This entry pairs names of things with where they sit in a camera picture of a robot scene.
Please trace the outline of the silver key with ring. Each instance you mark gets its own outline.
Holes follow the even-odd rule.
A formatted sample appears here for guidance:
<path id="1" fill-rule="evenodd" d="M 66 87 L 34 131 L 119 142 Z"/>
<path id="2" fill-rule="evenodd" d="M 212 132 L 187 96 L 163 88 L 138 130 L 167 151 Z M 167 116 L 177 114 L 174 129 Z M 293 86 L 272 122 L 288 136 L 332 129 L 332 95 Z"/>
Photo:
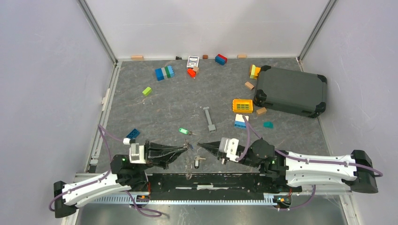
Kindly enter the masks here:
<path id="1" fill-rule="evenodd" d="M 199 156 L 199 155 L 197 155 L 197 156 L 194 157 L 194 168 L 195 168 L 195 169 L 199 169 L 200 162 L 201 162 L 202 160 L 206 160 L 206 158 L 201 157 L 201 156 Z"/>

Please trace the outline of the green key tag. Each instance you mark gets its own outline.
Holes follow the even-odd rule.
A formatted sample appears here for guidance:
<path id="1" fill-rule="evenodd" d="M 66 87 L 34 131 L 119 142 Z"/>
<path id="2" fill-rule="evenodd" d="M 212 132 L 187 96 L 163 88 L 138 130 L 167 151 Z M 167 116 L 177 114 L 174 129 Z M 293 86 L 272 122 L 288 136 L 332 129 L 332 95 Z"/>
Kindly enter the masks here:
<path id="1" fill-rule="evenodd" d="M 187 130 L 187 129 L 182 128 L 182 127 L 179 128 L 179 132 L 182 133 L 182 134 L 185 134 L 185 135 L 197 135 L 197 134 L 193 133 L 192 131 Z"/>

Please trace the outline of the perforated metal ring plate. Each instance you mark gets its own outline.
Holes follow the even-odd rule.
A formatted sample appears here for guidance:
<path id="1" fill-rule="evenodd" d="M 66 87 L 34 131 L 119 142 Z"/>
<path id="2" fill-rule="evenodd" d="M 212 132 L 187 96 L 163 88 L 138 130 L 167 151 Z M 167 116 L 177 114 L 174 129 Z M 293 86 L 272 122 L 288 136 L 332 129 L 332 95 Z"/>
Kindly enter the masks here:
<path id="1" fill-rule="evenodd" d="M 190 180 L 192 178 L 192 168 L 193 168 L 193 162 L 190 157 L 190 152 L 193 151 L 190 149 L 189 145 L 191 144 L 187 139 L 184 140 L 184 146 L 187 148 L 187 151 L 185 152 L 185 178 L 186 180 Z"/>

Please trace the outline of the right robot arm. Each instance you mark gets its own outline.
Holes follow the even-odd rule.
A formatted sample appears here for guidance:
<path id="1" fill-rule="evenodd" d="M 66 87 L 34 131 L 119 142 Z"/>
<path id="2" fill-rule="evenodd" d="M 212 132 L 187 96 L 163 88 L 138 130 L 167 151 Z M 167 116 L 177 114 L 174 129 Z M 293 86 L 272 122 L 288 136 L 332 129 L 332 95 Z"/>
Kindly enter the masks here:
<path id="1" fill-rule="evenodd" d="M 304 155 L 277 150 L 262 138 L 248 147 L 239 145 L 234 138 L 198 143 L 198 146 L 216 156 L 222 164 L 234 162 L 257 168 L 277 193 L 305 185 L 342 185 L 353 192 L 378 193 L 378 172 L 363 150 L 353 150 L 343 156 Z"/>

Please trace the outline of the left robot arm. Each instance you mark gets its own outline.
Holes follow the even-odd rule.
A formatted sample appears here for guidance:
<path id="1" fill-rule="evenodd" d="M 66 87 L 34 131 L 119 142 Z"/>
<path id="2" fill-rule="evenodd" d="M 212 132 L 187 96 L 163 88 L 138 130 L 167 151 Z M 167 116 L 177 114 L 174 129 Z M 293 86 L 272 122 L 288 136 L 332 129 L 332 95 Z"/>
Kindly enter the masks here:
<path id="1" fill-rule="evenodd" d="M 189 142 L 182 146 L 168 146 L 146 141 L 140 145 L 134 139 L 124 139 L 129 145 L 127 155 L 116 154 L 110 169 L 100 175 L 77 183 L 54 183 L 54 199 L 49 209 L 56 218 L 74 214 L 77 209 L 102 196 L 122 191 L 150 191 L 146 170 L 151 167 L 168 169 L 183 152 L 192 148 Z"/>

